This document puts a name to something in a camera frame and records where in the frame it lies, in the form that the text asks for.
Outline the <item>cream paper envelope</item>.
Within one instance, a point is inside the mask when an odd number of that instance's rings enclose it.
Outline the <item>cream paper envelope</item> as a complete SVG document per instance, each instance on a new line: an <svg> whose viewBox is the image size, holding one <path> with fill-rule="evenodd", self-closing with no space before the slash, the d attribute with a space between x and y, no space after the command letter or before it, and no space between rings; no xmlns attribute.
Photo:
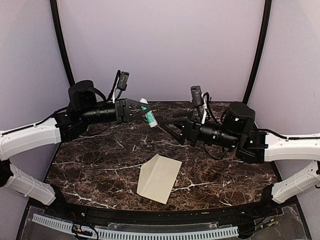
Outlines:
<svg viewBox="0 0 320 240"><path fill-rule="evenodd" d="M141 166L136 193L167 204L181 166L181 161L157 153Z"/></svg>

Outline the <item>green white glue stick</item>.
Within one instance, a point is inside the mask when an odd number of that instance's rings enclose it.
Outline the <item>green white glue stick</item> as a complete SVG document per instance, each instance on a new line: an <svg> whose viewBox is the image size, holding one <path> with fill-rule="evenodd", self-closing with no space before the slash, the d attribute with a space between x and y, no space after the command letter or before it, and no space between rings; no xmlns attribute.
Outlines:
<svg viewBox="0 0 320 240"><path fill-rule="evenodd" d="M141 98L140 102L144 103L144 104L148 104L148 101L145 98ZM158 125L158 122L157 122L152 110L148 111L145 114L145 117L146 117L148 124L151 128L154 128Z"/></svg>

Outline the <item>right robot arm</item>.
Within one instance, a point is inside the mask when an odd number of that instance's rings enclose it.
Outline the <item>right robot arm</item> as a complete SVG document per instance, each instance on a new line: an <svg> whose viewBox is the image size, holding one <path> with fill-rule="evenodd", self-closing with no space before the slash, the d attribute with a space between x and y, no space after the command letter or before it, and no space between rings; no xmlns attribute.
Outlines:
<svg viewBox="0 0 320 240"><path fill-rule="evenodd" d="M232 102L222 115L222 122L206 121L194 113L162 120L160 126L181 145L197 142L234 150L235 156L248 164L282 160L308 160L310 163L283 181L270 184L262 191L255 213L266 217L291 197L320 186L320 135L281 135L254 126L255 111L242 102Z"/></svg>

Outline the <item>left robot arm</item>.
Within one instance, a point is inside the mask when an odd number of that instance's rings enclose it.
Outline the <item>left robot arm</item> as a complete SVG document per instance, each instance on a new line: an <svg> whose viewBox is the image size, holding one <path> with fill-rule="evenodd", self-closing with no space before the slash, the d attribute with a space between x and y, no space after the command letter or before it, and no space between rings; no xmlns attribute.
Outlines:
<svg viewBox="0 0 320 240"><path fill-rule="evenodd" d="M18 169L10 158L41 146L72 141L89 125L132 122L151 111L147 103L128 98L108 100L91 80L82 80L68 89L69 105L46 119L0 133L0 185L35 199L60 218L67 218L70 206L57 187L41 182Z"/></svg>

